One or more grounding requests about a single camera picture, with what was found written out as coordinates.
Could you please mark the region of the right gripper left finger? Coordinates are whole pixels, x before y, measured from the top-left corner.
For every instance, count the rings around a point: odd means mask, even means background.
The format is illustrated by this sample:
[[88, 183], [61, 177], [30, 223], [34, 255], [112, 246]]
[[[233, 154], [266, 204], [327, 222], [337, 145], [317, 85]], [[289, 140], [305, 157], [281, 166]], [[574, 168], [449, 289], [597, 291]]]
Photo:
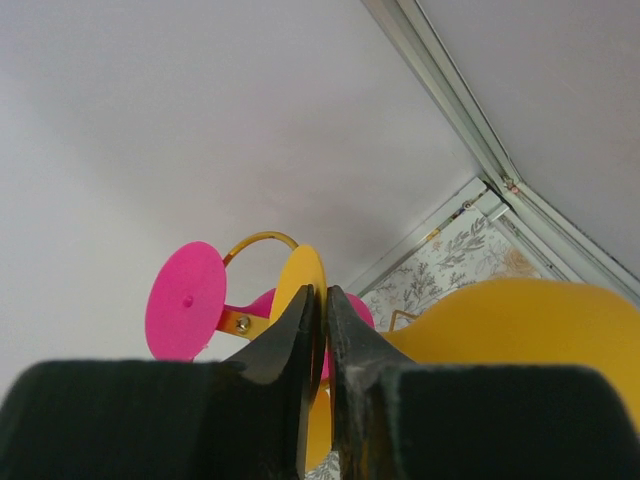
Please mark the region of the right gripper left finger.
[[1, 408], [5, 479], [298, 479], [314, 293], [222, 362], [47, 361]]

